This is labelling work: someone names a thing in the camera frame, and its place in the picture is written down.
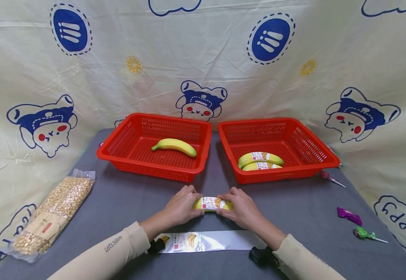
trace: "green lollipop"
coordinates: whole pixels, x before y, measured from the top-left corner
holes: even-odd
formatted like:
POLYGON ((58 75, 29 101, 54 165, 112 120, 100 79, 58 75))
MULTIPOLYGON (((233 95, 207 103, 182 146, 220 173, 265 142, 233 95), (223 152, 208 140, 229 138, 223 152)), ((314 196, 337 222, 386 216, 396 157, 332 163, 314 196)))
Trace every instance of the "green lollipop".
POLYGON ((366 230, 364 230, 362 227, 356 227, 354 230, 354 235, 360 239, 369 238, 383 243, 388 243, 388 241, 377 238, 375 233, 368 234, 368 232, 366 232, 366 230))

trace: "purple candy wrapper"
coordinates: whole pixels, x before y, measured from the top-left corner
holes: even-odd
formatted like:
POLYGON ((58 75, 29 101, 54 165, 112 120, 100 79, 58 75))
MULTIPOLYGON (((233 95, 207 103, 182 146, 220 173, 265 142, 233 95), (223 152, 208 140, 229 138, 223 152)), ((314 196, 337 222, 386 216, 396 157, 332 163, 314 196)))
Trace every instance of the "purple candy wrapper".
POLYGON ((360 218, 359 215, 356 215, 353 212, 342 209, 340 207, 337 207, 337 211, 338 211, 338 216, 340 218, 346 218, 346 219, 350 220, 353 223, 356 223, 356 224, 358 224, 360 226, 362 225, 362 219, 360 218))

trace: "table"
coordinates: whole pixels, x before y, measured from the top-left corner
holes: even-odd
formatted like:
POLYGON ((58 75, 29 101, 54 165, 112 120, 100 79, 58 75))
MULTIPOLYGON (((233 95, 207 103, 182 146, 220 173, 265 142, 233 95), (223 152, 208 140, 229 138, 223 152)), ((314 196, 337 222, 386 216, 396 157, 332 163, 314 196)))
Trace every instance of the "table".
MULTIPOLYGON (((35 263, 7 257, 0 268, 0 280, 47 279, 92 245, 161 210, 183 186, 181 182, 124 173, 111 163, 97 159, 99 144, 111 132, 112 129, 105 129, 97 133, 74 166, 95 170, 96 184, 64 232, 35 263)), ((347 189, 319 177, 241 187, 267 219, 291 233, 348 280, 406 279, 406 251, 342 171, 333 168, 328 172, 347 189), (354 237, 355 224, 338 218, 337 206, 360 215, 363 227, 389 244, 354 237)), ((238 186, 217 133, 212 135, 205 171, 195 178, 194 186, 206 196, 222 194, 231 186, 238 186)), ((234 229, 239 227, 233 222, 215 213, 206 213, 168 232, 234 229)), ((287 277, 271 268, 259 268, 248 259, 248 251, 216 251, 144 255, 114 277, 114 280, 126 279, 276 280, 287 277)))

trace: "person's left hand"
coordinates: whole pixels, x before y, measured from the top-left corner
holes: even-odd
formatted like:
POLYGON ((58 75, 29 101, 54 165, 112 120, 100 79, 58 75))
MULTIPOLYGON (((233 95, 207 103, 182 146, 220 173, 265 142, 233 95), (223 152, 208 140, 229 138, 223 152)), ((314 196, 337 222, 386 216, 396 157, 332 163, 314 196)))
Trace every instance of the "person's left hand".
POLYGON ((203 197, 193 185, 186 185, 174 195, 161 211, 161 215, 170 221, 170 226, 185 224, 189 220, 204 215, 203 209, 194 209, 194 203, 203 197))

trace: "red plastic basket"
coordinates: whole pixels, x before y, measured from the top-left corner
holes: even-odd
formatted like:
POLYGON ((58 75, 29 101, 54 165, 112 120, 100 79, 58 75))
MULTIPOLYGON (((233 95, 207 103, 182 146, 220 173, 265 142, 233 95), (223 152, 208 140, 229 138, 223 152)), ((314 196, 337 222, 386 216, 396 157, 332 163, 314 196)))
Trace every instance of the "red plastic basket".
POLYGON ((292 118, 226 121, 217 129, 240 184, 310 177, 340 164, 338 157, 314 133, 292 118), (239 158, 256 151, 279 156, 284 167, 242 171, 238 167, 239 158))
POLYGON ((190 183, 203 171, 210 144, 211 124, 207 122, 135 113, 108 136, 97 157, 121 171, 190 183), (164 138, 187 142, 197 156, 191 158, 176 150, 153 152, 152 147, 164 138))

